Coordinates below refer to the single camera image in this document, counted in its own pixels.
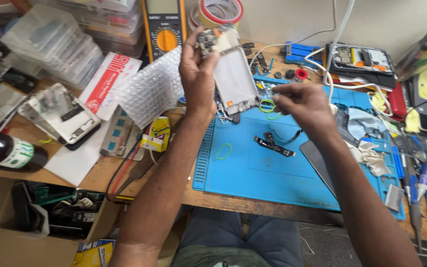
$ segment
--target bubble wrap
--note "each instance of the bubble wrap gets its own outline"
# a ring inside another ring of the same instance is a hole
[[[181,46],[147,65],[119,88],[111,90],[118,104],[143,129],[156,116],[176,105],[184,94],[179,75]]]

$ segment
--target digital multimeter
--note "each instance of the digital multimeter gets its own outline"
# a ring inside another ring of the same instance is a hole
[[[142,0],[149,61],[186,40],[184,0]]]

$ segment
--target bottle label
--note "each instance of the bottle label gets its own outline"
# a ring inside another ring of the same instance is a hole
[[[19,169],[26,165],[34,156],[34,146],[31,143],[12,137],[13,147],[11,154],[0,162],[0,166]]]

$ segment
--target green rubber band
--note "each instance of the green rubber band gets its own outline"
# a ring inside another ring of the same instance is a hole
[[[276,120],[276,119],[279,119],[280,117],[281,117],[281,112],[278,112],[278,116],[274,118],[270,118],[270,113],[266,114],[266,118],[268,118],[269,120]]]
[[[218,157],[218,154],[220,154],[220,152],[222,151],[222,148],[223,148],[225,145],[228,145],[228,146],[230,147],[230,150],[228,151],[227,155],[225,155],[223,158],[219,158],[219,157]],[[230,152],[232,152],[232,146],[231,146],[229,143],[224,143],[224,144],[220,147],[220,149],[218,150],[217,154],[215,154],[215,158],[216,158],[217,160],[224,160],[226,157],[228,157],[228,155],[230,155]]]
[[[272,104],[273,105],[273,107],[271,108],[271,109],[268,109],[268,110],[265,110],[265,109],[263,109],[262,107],[261,107],[261,103],[263,103],[263,102],[267,102],[267,103],[270,103],[270,104]],[[269,112],[273,112],[273,110],[274,110],[274,108],[276,107],[276,105],[274,104],[274,102],[272,101],[272,100],[270,100],[270,99],[263,99],[263,100],[261,100],[260,102],[259,102],[259,110],[261,111],[261,112],[264,112],[264,113],[269,113]]]

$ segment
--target black wire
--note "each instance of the black wire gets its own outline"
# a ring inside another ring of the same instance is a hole
[[[403,121],[406,121],[406,117],[408,116],[408,114],[410,114],[410,113],[413,111],[413,109],[416,109],[416,108],[418,108],[419,106],[422,106],[422,105],[424,105],[424,104],[426,104],[426,103],[427,103],[427,100],[426,100],[426,101],[424,101],[423,103],[418,104],[417,106],[413,106],[413,107],[408,111],[408,113],[406,113],[405,117],[403,118]]]
[[[145,133],[145,132],[146,132],[146,130],[148,129],[148,127],[149,127],[149,125],[148,125],[148,126],[146,126],[146,127],[143,129],[142,133]],[[122,166],[123,166],[123,163],[128,159],[129,155],[131,155],[131,153],[133,153],[133,152],[134,152],[134,149],[138,146],[138,144],[139,144],[139,142],[141,142],[141,140],[142,140],[142,137],[141,137],[141,138],[139,138],[139,140],[138,140],[138,141],[136,141],[136,143],[134,144],[133,148],[131,148],[131,150],[129,151],[129,153],[128,153],[128,154],[126,155],[126,157],[123,159],[122,163],[120,164],[120,166],[118,166],[118,168],[116,169],[115,173],[113,174],[113,176],[111,177],[110,181],[108,182],[108,186],[106,187],[106,193],[105,193],[105,194],[106,194],[106,197],[108,198],[108,200],[109,200],[109,201],[113,201],[112,199],[110,199],[110,195],[108,194],[108,191],[110,190],[110,185],[111,185],[111,183],[113,182],[113,179],[115,178],[116,174],[120,171],[120,169],[121,169],[121,168],[122,168]]]

